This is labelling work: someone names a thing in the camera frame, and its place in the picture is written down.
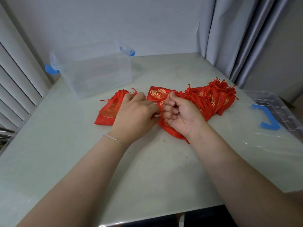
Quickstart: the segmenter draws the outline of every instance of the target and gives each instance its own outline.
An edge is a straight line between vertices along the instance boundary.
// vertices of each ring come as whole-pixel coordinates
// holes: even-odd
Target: right hand
[[[177,132],[188,140],[195,137],[199,129],[207,124],[198,108],[189,100],[169,93],[164,102],[163,117]]]

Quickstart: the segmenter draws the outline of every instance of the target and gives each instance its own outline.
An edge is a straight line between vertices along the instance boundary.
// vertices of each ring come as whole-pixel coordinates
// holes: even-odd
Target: bracelet
[[[107,136],[107,137],[109,137],[109,138],[111,138],[111,139],[113,139],[113,140],[115,140],[120,146],[122,146],[121,145],[121,143],[119,142],[119,140],[118,139],[115,139],[114,137],[111,137],[110,135],[108,135],[108,134],[106,134],[106,135],[103,135],[103,136]]]

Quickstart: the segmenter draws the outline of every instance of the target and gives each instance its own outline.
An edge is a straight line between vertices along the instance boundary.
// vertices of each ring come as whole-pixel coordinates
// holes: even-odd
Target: table
[[[133,57],[133,82],[78,100],[60,78],[0,157],[1,226],[15,226],[24,215],[110,130],[94,125],[117,90],[150,86],[184,91],[225,79],[197,53]],[[241,100],[248,97],[237,89]],[[285,192],[303,188],[303,164],[237,139],[225,112],[209,124],[253,167]],[[109,185],[100,226],[221,205],[190,145],[156,125],[127,150]]]

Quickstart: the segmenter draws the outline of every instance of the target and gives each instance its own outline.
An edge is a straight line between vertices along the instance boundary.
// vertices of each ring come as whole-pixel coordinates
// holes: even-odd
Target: gray curtain
[[[240,88],[288,0],[204,0],[197,31],[200,53]]]

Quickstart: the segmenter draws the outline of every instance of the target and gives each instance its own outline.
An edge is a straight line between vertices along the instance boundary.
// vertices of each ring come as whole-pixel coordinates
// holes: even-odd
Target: blue handle
[[[265,123],[265,122],[261,122],[262,128],[275,130],[275,131],[281,128],[279,123],[276,121],[276,119],[273,117],[273,115],[270,113],[270,111],[268,110],[267,107],[265,107],[263,105],[258,105],[258,104],[253,104],[252,107],[263,110],[265,112],[265,114],[267,115],[267,117],[269,118],[269,121],[271,122],[271,125],[268,123]]]

